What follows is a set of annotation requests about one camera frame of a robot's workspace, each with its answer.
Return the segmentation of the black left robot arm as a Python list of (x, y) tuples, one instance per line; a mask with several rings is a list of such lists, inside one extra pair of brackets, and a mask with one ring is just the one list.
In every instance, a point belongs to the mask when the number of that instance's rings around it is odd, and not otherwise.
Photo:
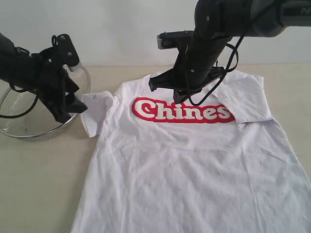
[(69, 77), (63, 66), (70, 71), (80, 67), (80, 59), (68, 34), (53, 35), (51, 47), (39, 53), (30, 53), (17, 47), (4, 35), (0, 36), (0, 78), (17, 93), (30, 92), (35, 95), (28, 110), (1, 118), (14, 119), (31, 112), (38, 101), (60, 123), (70, 120), (70, 114), (81, 114), (87, 106), (76, 97), (78, 85)]

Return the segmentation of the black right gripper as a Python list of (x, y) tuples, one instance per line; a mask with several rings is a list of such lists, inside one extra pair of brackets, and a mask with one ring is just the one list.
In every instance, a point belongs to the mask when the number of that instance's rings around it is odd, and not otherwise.
[(173, 69), (149, 79), (149, 88), (152, 92), (171, 89), (174, 102), (185, 102), (219, 78), (219, 69), (214, 67), (218, 56), (213, 50), (185, 48), (179, 52)]

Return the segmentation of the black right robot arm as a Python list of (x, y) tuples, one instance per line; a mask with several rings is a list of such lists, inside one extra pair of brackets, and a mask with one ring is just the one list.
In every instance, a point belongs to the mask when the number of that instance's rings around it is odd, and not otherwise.
[(235, 68), (231, 63), (219, 67), (217, 60), (229, 47), (229, 60), (238, 60), (238, 45), (233, 37), (275, 37), (288, 27), (311, 24), (308, 0), (200, 0), (194, 14), (192, 31), (164, 32), (157, 36), (161, 50), (177, 49), (170, 70), (152, 77), (149, 88), (173, 90), (175, 103), (183, 103), (210, 83), (219, 86)]

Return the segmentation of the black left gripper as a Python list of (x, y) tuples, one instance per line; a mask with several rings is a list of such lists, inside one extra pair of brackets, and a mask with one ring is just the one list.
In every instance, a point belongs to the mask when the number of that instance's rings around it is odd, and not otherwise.
[(70, 78), (64, 66), (54, 66), (50, 60), (44, 60), (39, 53), (33, 53), (32, 58), (37, 63), (36, 93), (57, 122), (66, 123), (71, 119), (69, 113), (81, 114), (88, 109), (76, 97), (75, 93), (79, 87)]

